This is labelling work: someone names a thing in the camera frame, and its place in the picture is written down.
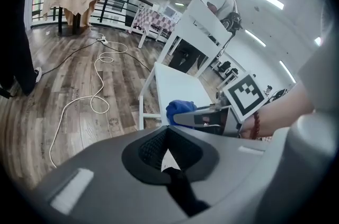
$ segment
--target white shoe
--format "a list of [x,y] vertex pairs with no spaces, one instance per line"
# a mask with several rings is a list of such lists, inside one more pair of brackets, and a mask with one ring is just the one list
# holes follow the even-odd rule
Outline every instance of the white shoe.
[[40,81],[41,79],[41,76],[42,76],[42,69],[40,67],[36,68],[34,70],[34,72],[36,73],[37,75],[37,78],[35,79],[35,83],[37,83],[38,81]]

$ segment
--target blue cloth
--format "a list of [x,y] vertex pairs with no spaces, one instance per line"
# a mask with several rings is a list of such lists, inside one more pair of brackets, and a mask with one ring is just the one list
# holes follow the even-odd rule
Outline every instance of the blue cloth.
[[173,116],[175,114],[187,113],[187,112],[191,112],[195,110],[197,110],[197,107],[193,102],[174,100],[168,104],[168,107],[166,107],[166,111],[167,111],[166,116],[169,119],[169,122],[171,125],[180,125],[174,122]]

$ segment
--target wooden floor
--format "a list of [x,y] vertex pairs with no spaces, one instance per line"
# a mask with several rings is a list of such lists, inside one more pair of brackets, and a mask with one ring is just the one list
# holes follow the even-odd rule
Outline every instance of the wooden floor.
[[[97,27],[92,30],[104,33],[110,41],[126,44],[128,53],[137,57],[149,69],[152,69],[163,47],[161,43],[145,41],[144,46],[138,49],[140,36],[129,35],[124,38],[119,35],[119,30]],[[58,37],[56,32],[57,26],[51,25],[32,29],[28,33],[33,64],[35,67],[40,66],[43,71],[54,68],[74,50],[99,37],[89,29],[80,36],[64,38]],[[109,45],[124,49],[114,43]],[[101,82],[95,73],[94,62],[104,51],[110,50],[95,43],[75,53],[58,69],[44,75],[29,96],[24,96],[16,84],[12,88],[16,97],[10,100],[0,98],[1,159],[12,179],[32,188],[52,170],[48,152],[61,112],[71,100],[93,95],[99,90]],[[114,62],[111,64],[97,62],[99,74],[105,83],[98,96],[109,102],[109,112],[94,113],[90,99],[69,106],[52,150],[57,165],[99,140],[125,135],[138,129],[138,95],[149,71],[128,55],[115,54],[112,57]],[[167,65],[170,58],[167,56],[164,64]],[[196,71],[194,65],[189,74]],[[214,101],[216,87],[221,79],[208,68],[200,81]],[[102,101],[93,102],[98,110],[106,109]],[[144,96],[144,106],[148,113],[159,112],[155,81]],[[158,124],[154,119],[145,120],[145,128]]]

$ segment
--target power plug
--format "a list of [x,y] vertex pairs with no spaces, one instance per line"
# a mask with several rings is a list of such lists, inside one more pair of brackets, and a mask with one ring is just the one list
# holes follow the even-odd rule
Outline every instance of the power plug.
[[102,36],[99,40],[100,40],[104,45],[107,45],[107,44],[108,44],[108,41],[106,41],[106,37],[105,37],[105,36]]

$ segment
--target checkered table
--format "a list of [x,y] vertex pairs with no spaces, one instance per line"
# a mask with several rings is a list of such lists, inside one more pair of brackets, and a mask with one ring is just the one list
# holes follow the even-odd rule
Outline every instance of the checkered table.
[[143,35],[138,46],[139,48],[141,48],[142,45],[144,44],[145,37],[148,36],[151,25],[161,27],[158,36],[155,39],[158,40],[159,36],[161,35],[164,29],[172,32],[174,30],[176,23],[172,22],[165,16],[153,11],[151,8],[147,7],[139,8],[131,26],[131,28],[133,28],[134,26],[139,26],[143,31]]

